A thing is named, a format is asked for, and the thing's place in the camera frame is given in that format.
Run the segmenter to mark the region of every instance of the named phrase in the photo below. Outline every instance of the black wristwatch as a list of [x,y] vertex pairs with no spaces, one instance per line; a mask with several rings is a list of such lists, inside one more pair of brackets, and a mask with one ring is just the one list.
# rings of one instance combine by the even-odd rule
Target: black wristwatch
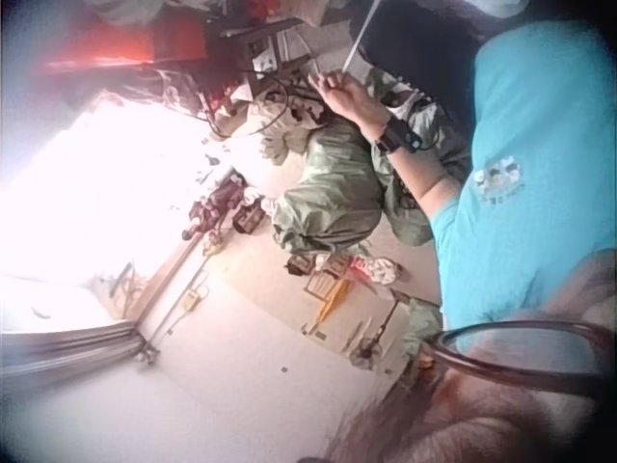
[[408,152],[416,152],[422,146],[422,139],[409,128],[407,123],[392,116],[384,128],[384,134],[379,140],[375,140],[375,146],[385,155],[392,154],[400,147]]

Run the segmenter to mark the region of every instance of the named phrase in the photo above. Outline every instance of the hand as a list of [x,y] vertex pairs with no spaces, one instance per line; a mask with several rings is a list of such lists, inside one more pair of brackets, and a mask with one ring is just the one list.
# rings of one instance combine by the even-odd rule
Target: hand
[[310,76],[308,80],[326,104],[335,113],[356,123],[366,138],[377,140],[382,136],[391,114],[368,95],[358,80],[340,71]]

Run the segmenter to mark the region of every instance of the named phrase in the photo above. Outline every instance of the turquoise t-shirt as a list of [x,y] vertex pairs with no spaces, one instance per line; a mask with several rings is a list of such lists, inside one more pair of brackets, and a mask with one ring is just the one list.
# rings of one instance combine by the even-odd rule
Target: turquoise t-shirt
[[615,247],[615,64],[579,22],[526,25],[475,62],[473,172],[432,222],[447,328],[539,309]]

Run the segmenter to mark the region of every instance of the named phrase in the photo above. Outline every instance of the t-shirt logo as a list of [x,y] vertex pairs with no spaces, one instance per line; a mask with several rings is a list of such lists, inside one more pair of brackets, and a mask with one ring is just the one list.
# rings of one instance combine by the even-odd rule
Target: t-shirt logo
[[484,169],[473,172],[479,197],[491,204],[501,204],[523,188],[521,165],[513,156],[505,157]]

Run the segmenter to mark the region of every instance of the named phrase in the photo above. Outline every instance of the eyeglasses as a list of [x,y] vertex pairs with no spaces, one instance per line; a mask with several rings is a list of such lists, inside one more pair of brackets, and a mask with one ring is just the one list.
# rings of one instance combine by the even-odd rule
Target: eyeglasses
[[422,349],[437,362],[509,386],[599,397],[614,375],[615,336],[596,325],[526,320],[446,331]]

